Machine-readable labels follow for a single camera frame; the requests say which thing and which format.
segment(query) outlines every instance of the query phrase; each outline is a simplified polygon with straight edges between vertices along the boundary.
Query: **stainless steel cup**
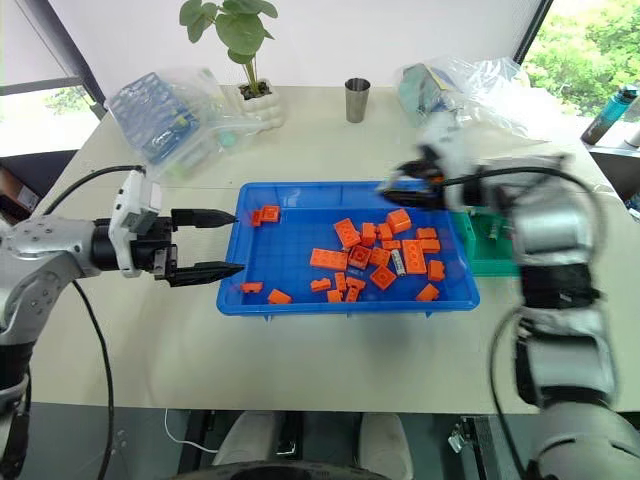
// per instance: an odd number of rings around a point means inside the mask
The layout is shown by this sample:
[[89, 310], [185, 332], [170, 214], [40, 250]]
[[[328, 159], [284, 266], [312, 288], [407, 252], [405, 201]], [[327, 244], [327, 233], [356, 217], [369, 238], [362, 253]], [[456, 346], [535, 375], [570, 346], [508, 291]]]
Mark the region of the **stainless steel cup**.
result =
[[364, 78], [350, 78], [344, 83], [347, 100], [347, 120], [360, 123], [364, 119], [371, 84]]

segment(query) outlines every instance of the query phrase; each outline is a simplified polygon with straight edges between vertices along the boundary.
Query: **white flower pot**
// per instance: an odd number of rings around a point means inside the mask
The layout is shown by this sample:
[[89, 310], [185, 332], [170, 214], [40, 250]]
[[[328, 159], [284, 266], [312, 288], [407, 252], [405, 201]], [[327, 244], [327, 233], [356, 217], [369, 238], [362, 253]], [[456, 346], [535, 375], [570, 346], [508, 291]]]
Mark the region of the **white flower pot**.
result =
[[238, 99], [240, 109], [244, 113], [258, 117], [260, 120], [267, 123], [268, 127], [265, 128], [265, 130], [280, 127], [284, 123], [284, 110], [282, 108], [282, 102], [280, 101], [280, 95], [278, 95], [278, 92], [273, 89], [269, 80], [261, 78], [258, 80], [258, 83], [260, 82], [265, 82], [271, 93], [269, 95], [264, 95], [263, 97], [251, 98], [249, 100], [244, 99], [239, 88], [246, 86], [246, 83], [237, 86], [235, 89], [235, 95]]

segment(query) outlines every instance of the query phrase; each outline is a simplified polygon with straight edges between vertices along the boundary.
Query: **water bottle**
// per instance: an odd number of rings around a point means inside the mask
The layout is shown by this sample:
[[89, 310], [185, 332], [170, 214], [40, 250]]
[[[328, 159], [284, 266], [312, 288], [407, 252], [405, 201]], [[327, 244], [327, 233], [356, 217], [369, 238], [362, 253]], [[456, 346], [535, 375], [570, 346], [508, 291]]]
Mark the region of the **water bottle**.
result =
[[638, 96], [638, 88], [635, 85], [624, 85], [611, 96], [609, 102], [591, 125], [587, 127], [580, 137], [584, 143], [595, 145], [611, 126], [629, 109], [629, 106]]

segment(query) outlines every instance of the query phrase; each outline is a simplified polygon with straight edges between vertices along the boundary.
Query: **orange lego brick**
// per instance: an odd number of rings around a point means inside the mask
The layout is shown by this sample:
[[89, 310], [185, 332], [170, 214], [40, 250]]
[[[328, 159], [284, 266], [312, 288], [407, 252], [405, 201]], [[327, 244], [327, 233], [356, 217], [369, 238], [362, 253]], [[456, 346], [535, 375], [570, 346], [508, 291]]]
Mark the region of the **orange lego brick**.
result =
[[331, 288], [331, 280], [328, 278], [321, 278], [320, 280], [314, 280], [311, 282], [312, 292], [321, 292], [323, 290], [329, 290]]
[[347, 277], [347, 286], [357, 290], [363, 290], [367, 286], [367, 282], [355, 277]]
[[362, 224], [361, 243], [365, 247], [372, 247], [376, 242], [376, 227], [373, 223]]
[[393, 240], [393, 233], [391, 232], [391, 227], [386, 223], [381, 223], [378, 225], [378, 238], [380, 240]]
[[348, 254], [333, 250], [314, 248], [311, 252], [309, 264], [312, 267], [330, 268], [331, 270], [346, 270]]
[[251, 214], [251, 226], [259, 227], [262, 225], [262, 212], [260, 210], [254, 210]]
[[327, 301], [329, 303], [340, 303], [342, 301], [342, 292], [340, 290], [328, 290]]
[[280, 220], [280, 207], [277, 205], [265, 205], [262, 207], [262, 221], [278, 223]]
[[402, 248], [402, 244], [400, 240], [383, 240], [382, 248], [385, 250], [400, 250]]
[[291, 303], [293, 299], [286, 293], [281, 292], [277, 288], [274, 288], [273, 290], [271, 290], [268, 300], [269, 300], [269, 303], [273, 305], [273, 304]]
[[406, 232], [411, 228], [411, 219], [407, 211], [404, 208], [400, 208], [387, 214], [387, 224], [394, 234]]
[[423, 240], [402, 241], [404, 267], [407, 273], [427, 273], [427, 265], [424, 263], [424, 254], [420, 247], [421, 241]]
[[429, 260], [429, 265], [427, 270], [428, 278], [432, 282], [441, 282], [444, 280], [444, 263], [440, 260]]
[[439, 295], [440, 291], [436, 287], [428, 283], [427, 286], [424, 287], [418, 294], [416, 300], [418, 300], [419, 302], [431, 302], [432, 300], [437, 299]]
[[344, 292], [347, 289], [347, 281], [344, 278], [344, 273], [338, 272], [335, 274], [336, 277], [336, 290], [340, 292]]
[[396, 275], [387, 267], [378, 267], [369, 278], [380, 290], [386, 290], [394, 282]]
[[351, 248], [360, 243], [360, 234], [356, 230], [356, 227], [353, 226], [350, 218], [340, 220], [333, 225], [333, 228], [336, 229], [336, 233], [344, 248]]
[[440, 240], [436, 240], [435, 238], [424, 238], [418, 241], [420, 242], [420, 248], [424, 253], [440, 252]]
[[438, 234], [433, 227], [416, 228], [416, 238], [418, 240], [423, 238], [438, 238]]
[[348, 263], [352, 267], [364, 270], [369, 263], [369, 257], [371, 257], [371, 249], [363, 247], [362, 245], [356, 245], [349, 252]]
[[347, 298], [345, 298], [345, 302], [357, 302], [358, 295], [360, 295], [360, 290], [355, 287], [351, 287], [347, 292]]
[[260, 293], [262, 291], [262, 282], [245, 282], [240, 285], [240, 290], [244, 293]]
[[373, 247], [373, 250], [371, 250], [371, 257], [369, 257], [369, 263], [379, 267], [386, 267], [389, 265], [390, 258], [391, 252], [389, 250]]

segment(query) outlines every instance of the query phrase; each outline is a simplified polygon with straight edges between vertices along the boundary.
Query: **blue box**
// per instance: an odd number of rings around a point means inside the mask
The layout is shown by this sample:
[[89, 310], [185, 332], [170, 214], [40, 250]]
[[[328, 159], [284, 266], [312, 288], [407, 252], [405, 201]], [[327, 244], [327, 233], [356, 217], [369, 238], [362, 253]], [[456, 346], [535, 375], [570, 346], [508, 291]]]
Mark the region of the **blue box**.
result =
[[[377, 182], [249, 183], [242, 187], [227, 251], [227, 262], [241, 263], [245, 270], [222, 280], [218, 309], [227, 315], [354, 313], [354, 312], [441, 312], [471, 310], [480, 302], [471, 269], [465, 258], [448, 212], [406, 209], [412, 228], [394, 239], [414, 239], [416, 227], [435, 227], [440, 239], [439, 254], [426, 260], [445, 264], [446, 278], [433, 282], [440, 290], [434, 302], [418, 302], [416, 295], [427, 285], [426, 275], [398, 277], [380, 290], [365, 271], [349, 267], [346, 275], [366, 280], [366, 288], [355, 303], [328, 303], [326, 291], [311, 292], [312, 280], [327, 277], [335, 288], [333, 270], [309, 265], [314, 248], [341, 250], [333, 224], [350, 218], [357, 229], [363, 222], [383, 223], [387, 213], [398, 207], [375, 192]], [[407, 182], [407, 185], [419, 185]], [[251, 226], [251, 214], [264, 205], [280, 206], [279, 223]], [[392, 261], [389, 268], [395, 271]], [[244, 282], [264, 282], [262, 292], [244, 294]], [[293, 297], [288, 305], [269, 305], [274, 288]]]

